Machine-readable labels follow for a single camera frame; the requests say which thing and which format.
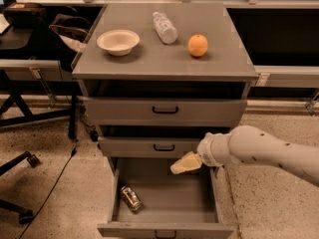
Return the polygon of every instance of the orange fruit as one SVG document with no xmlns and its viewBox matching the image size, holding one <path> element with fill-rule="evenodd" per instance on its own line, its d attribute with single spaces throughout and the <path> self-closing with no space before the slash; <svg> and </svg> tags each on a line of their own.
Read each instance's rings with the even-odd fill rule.
<svg viewBox="0 0 319 239">
<path fill-rule="evenodd" d="M 194 57 L 203 56 L 208 48 L 207 39 L 203 35 L 193 35 L 188 41 L 188 51 Z"/>
</svg>

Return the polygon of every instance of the speckled floor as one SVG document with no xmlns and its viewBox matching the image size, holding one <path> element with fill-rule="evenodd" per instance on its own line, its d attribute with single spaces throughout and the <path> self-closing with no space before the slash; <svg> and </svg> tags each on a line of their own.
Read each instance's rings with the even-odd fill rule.
<svg viewBox="0 0 319 239">
<path fill-rule="evenodd" d="M 15 116 L 15 110 L 5 117 Z M 241 124 L 257 126 L 291 142 L 319 145 L 319 118 L 303 104 L 249 104 Z M 42 164 L 27 161 L 0 178 L 0 197 L 38 212 L 70 158 L 74 143 L 69 121 L 54 119 L 0 128 L 0 164 L 25 150 Z M 57 186 L 26 229 L 18 215 L 0 209 L 0 238 L 101 238 L 97 224 L 107 221 L 112 173 L 97 144 L 78 123 L 78 148 Z M 232 225 L 231 239 L 319 236 L 319 188 L 275 167 L 228 165 L 217 176 L 222 222 Z"/>
</svg>

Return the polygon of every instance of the power cord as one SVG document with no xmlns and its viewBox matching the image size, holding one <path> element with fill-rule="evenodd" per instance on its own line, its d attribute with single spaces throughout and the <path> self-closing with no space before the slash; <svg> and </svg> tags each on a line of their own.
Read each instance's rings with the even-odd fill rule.
<svg viewBox="0 0 319 239">
<path fill-rule="evenodd" d="M 76 139 L 76 144 L 73 147 L 72 151 L 71 151 L 71 156 L 69 157 L 68 161 L 66 162 L 66 164 L 64 165 L 64 167 L 62 168 L 56 182 L 54 183 L 53 187 L 51 188 L 47 198 L 44 200 L 43 204 L 41 205 L 40 209 L 38 210 L 38 212 L 34 215 L 33 220 L 26 226 L 26 228 L 23 230 L 23 232 L 21 233 L 21 235 L 19 236 L 19 239 L 22 238 L 22 236 L 25 234 L 25 232 L 27 232 L 28 228 L 31 226 L 32 222 L 36 219 L 36 217 L 39 215 L 39 213 L 41 212 L 41 210 L 43 209 L 43 207 L 46 205 L 47 201 L 49 200 L 53 190 L 55 189 L 55 187 L 57 186 L 58 182 L 60 181 L 60 178 L 62 176 L 62 174 L 64 173 L 64 170 L 67 168 L 69 162 L 71 161 L 72 157 L 75 156 L 75 154 L 77 153 L 77 146 L 78 146 L 78 140 Z"/>
</svg>

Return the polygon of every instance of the gray tabletop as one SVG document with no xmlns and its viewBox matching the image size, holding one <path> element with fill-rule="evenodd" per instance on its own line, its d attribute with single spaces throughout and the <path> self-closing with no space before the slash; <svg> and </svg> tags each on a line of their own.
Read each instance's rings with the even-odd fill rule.
<svg viewBox="0 0 319 239">
<path fill-rule="evenodd" d="M 164 12 L 178 30 L 166 45 L 153 26 L 153 12 Z M 141 40 L 132 52 L 115 57 L 100 49 L 97 39 L 106 31 L 126 29 Z M 202 34 L 207 53 L 194 58 L 189 38 Z M 102 15 L 73 76 L 76 79 L 230 80 L 246 81 L 256 73 L 222 3 L 110 4 Z"/>
</svg>

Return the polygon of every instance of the white robotic arm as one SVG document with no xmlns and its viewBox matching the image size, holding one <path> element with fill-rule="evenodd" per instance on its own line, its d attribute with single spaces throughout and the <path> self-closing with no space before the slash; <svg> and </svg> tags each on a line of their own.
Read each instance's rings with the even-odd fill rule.
<svg viewBox="0 0 319 239">
<path fill-rule="evenodd" d="M 188 153 L 172 167 L 173 173 L 207 166 L 268 164 L 319 185 L 319 148 L 283 141 L 253 126 L 242 125 L 227 134 L 207 133 L 197 153 Z"/>
</svg>

